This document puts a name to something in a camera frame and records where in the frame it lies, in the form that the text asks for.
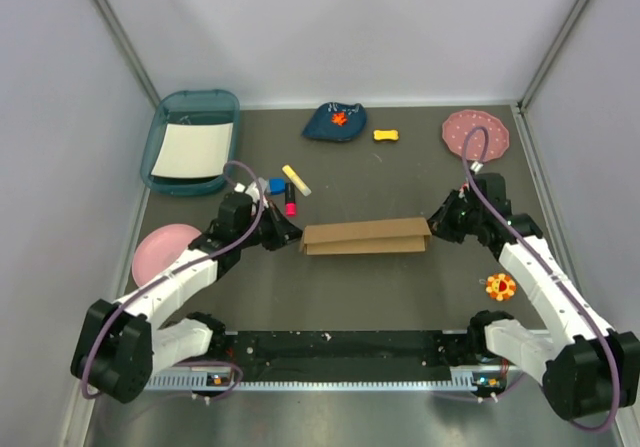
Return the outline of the brown cardboard box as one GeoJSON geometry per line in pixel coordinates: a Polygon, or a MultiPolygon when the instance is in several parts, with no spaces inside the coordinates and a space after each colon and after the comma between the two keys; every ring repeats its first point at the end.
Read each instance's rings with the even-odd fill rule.
{"type": "Polygon", "coordinates": [[[430,237],[423,217],[309,225],[300,251],[308,256],[420,253],[430,237]]]}

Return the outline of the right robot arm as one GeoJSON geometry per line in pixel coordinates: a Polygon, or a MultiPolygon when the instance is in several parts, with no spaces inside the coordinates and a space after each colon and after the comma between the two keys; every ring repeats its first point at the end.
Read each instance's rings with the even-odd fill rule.
{"type": "Polygon", "coordinates": [[[449,192],[428,219],[432,234],[486,247],[539,314],[544,340],[506,312],[482,311],[470,322],[466,347],[476,361],[510,361],[541,387],[563,420],[631,407],[639,387],[639,340],[593,311],[556,262],[541,228],[515,214],[498,173],[476,174],[449,192]]]}

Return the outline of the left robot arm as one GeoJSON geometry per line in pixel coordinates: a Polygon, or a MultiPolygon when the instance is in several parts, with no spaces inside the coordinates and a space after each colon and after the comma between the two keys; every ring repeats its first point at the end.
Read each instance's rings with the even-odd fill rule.
{"type": "Polygon", "coordinates": [[[209,227],[178,258],[144,286],[113,302],[99,299],[86,312],[70,372],[85,398],[107,395],[129,403],[155,374],[195,357],[216,363],[226,354],[222,325],[195,313],[166,321],[187,300],[221,280],[243,250],[276,251],[302,238],[267,197],[227,194],[209,227]]]}

